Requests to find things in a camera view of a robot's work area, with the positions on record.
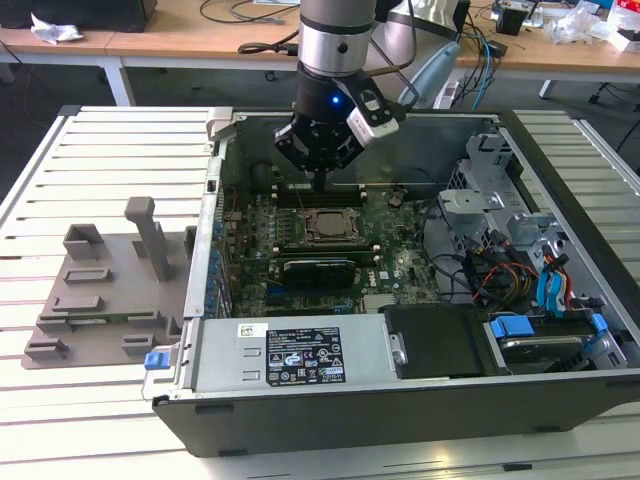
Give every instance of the blue cable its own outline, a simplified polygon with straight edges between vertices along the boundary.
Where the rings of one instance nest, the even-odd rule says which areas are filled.
[[[480,103],[480,100],[482,100],[482,97],[484,96],[484,92],[486,91],[487,79],[489,78],[489,64],[491,63],[491,51],[489,50],[489,44],[487,43],[487,40],[485,38],[482,38],[482,42],[484,43],[484,49],[487,56],[486,57],[487,63],[485,65],[484,75],[482,77],[482,85],[480,85],[480,91],[478,92],[476,101],[473,102],[473,106],[471,107],[472,110],[475,110],[478,104]]]

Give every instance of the crumpled paper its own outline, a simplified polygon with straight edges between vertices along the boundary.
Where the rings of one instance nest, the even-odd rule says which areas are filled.
[[[75,25],[53,25],[43,22],[33,13],[31,14],[31,20],[33,21],[31,31],[40,40],[49,42],[51,45],[57,45],[58,42],[70,42],[71,40],[84,38]]]

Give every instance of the gray plastic part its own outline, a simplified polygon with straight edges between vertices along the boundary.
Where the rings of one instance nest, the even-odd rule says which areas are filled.
[[[182,328],[176,321],[175,317],[169,318],[166,330],[167,340],[169,343],[179,342],[182,337]]]
[[[130,315],[127,321],[133,328],[156,328],[165,325],[165,319],[158,311],[150,315]]]
[[[65,358],[69,348],[59,338],[31,341],[24,353],[34,360]]]
[[[138,258],[149,258],[149,254],[147,253],[147,249],[144,248],[142,240],[134,240],[131,242],[131,245],[133,245],[133,249],[136,251]]]
[[[100,297],[56,297],[51,306],[54,312],[93,312],[100,310],[102,299]]]
[[[149,353],[158,344],[153,333],[148,335],[124,335],[120,346],[130,356],[142,356]]]
[[[97,260],[95,246],[103,243],[102,236],[93,224],[71,225],[62,244],[74,260]]]
[[[184,230],[184,249],[187,252],[187,257],[193,257],[193,249],[196,245],[196,233],[198,233],[198,227],[187,227]]]
[[[140,240],[144,244],[158,281],[164,282],[169,279],[170,271],[165,255],[165,237],[162,227],[153,221],[155,208],[155,202],[151,197],[131,197],[124,210],[124,216],[138,227]]]
[[[75,117],[82,110],[82,105],[63,105],[58,111],[59,117]]]
[[[63,274],[63,280],[67,284],[108,282],[111,280],[111,271],[108,268],[70,268]]]
[[[140,241],[139,235],[101,237],[91,227],[75,225],[69,229],[71,236],[66,240],[86,241],[92,254],[90,258],[81,255],[82,260],[71,254],[65,257],[22,358],[24,368],[141,363],[150,348],[144,352],[146,347],[127,348],[125,352],[122,343],[126,336],[152,335],[156,345],[180,340],[191,268],[184,233],[162,235],[161,246],[170,276],[167,281],[158,282],[151,259],[139,258],[132,246]],[[75,272],[71,274],[73,280],[78,276],[92,280],[69,282],[69,272]],[[99,281],[106,272],[108,281]],[[96,306],[97,298],[101,301]],[[35,351],[32,348],[41,345],[40,342],[58,340],[65,346],[64,352],[49,355],[50,348]]]

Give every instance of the side panel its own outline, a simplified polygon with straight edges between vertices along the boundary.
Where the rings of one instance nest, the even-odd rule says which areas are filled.
[[[632,379],[215,402],[159,398],[153,410],[191,454],[215,457],[566,431],[637,399],[640,382]]]

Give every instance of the sticker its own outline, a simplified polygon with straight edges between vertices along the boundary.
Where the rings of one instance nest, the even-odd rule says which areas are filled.
[[[269,330],[266,337],[272,387],[347,381],[339,328]]]
[[[239,323],[238,338],[264,338],[269,330],[268,323]]]

